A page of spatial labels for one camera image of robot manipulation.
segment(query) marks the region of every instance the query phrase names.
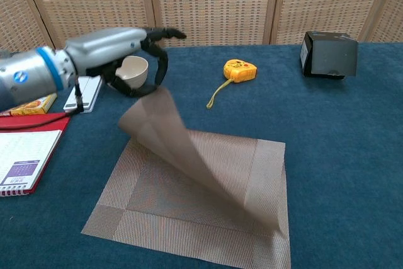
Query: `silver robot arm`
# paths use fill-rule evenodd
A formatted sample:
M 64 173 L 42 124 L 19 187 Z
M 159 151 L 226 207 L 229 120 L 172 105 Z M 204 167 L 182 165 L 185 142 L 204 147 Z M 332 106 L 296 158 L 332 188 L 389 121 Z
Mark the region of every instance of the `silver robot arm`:
M 186 35 L 174 28 L 107 28 L 69 39 L 63 50 L 39 47 L 0 59 L 0 112 L 70 88 L 77 76 L 101 75 L 129 96 L 150 93 L 167 69 L 167 55 L 155 42 L 171 37 Z M 158 57 L 159 66 L 155 85 L 133 91 L 115 72 L 126 56 L 139 49 Z

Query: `table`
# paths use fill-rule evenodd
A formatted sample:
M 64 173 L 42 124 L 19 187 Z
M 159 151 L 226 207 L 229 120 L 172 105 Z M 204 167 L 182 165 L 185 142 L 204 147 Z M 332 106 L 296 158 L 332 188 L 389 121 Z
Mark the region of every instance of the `table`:
M 164 81 L 190 129 L 286 143 L 293 268 L 403 264 L 403 43 L 359 45 L 356 77 L 303 78 L 298 45 L 171 48 Z M 149 79 L 156 60 L 150 62 Z M 258 77 L 223 83 L 226 60 Z M 69 92 L 59 93 L 61 112 Z M 129 137 L 135 100 L 103 86 L 30 196 L 0 199 L 0 268 L 223 268 L 81 234 Z

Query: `spiral notebook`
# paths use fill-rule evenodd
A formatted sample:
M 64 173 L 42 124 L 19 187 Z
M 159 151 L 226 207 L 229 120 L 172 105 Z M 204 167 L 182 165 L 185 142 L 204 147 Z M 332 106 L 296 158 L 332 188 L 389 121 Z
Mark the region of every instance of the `spiral notebook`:
M 5 117 L 0 126 L 32 125 L 59 115 Z M 0 133 L 0 197 L 35 191 L 68 121 L 66 117 L 25 132 Z

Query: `tape measure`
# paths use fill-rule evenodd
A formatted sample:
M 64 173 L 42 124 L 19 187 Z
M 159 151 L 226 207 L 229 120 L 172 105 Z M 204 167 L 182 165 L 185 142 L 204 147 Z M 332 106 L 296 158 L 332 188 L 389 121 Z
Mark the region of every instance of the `tape measure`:
M 214 92 L 212 98 L 207 103 L 207 108 L 213 106 L 215 95 L 231 82 L 239 83 L 252 80 L 256 77 L 258 68 L 251 63 L 239 59 L 228 60 L 224 65 L 224 76 L 228 79 Z

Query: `black cable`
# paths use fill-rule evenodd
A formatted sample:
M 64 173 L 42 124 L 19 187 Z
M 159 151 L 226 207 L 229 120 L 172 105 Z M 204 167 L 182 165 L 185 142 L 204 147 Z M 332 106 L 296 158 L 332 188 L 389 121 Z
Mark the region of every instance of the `black cable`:
M 22 126 L 10 126 L 10 127 L 0 127 L 0 130 L 23 130 L 23 129 L 32 129 L 34 127 L 41 127 L 49 123 L 53 123 L 56 121 L 59 121 L 65 117 L 71 117 L 77 113 L 81 113 L 84 111 L 84 105 L 82 103 L 82 94 L 80 90 L 80 85 L 78 82 L 78 78 L 76 78 L 76 83 L 74 84 L 74 87 L 76 89 L 76 93 L 74 94 L 76 96 L 76 101 L 77 101 L 77 108 L 71 112 L 65 113 L 62 116 L 59 116 L 57 118 L 49 119 L 48 121 L 44 121 L 41 123 L 36 123 L 36 124 L 31 124 L 31 125 L 22 125 Z

